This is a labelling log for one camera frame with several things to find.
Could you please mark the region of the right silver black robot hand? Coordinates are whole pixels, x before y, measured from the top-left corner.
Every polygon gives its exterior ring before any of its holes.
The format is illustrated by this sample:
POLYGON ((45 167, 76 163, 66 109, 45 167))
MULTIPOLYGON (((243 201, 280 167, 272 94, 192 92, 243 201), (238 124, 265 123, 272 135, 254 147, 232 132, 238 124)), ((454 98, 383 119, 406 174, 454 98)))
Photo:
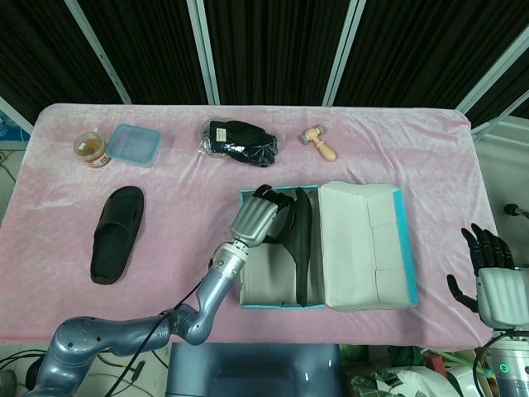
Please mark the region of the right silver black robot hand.
POLYGON ((474 272, 476 296, 464 294, 456 278, 446 281, 453 298, 496 330, 528 328, 528 272, 516 268, 508 244, 473 223, 462 228, 474 272))

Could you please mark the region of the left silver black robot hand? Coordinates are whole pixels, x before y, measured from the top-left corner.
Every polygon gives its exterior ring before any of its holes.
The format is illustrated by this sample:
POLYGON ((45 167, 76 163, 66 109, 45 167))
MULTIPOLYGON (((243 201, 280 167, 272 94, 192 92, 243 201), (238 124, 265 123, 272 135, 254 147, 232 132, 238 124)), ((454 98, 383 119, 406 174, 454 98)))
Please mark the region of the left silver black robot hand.
POLYGON ((249 248, 264 242, 277 214, 293 203, 293 198, 263 184, 242 204, 231 224, 232 237, 249 248))

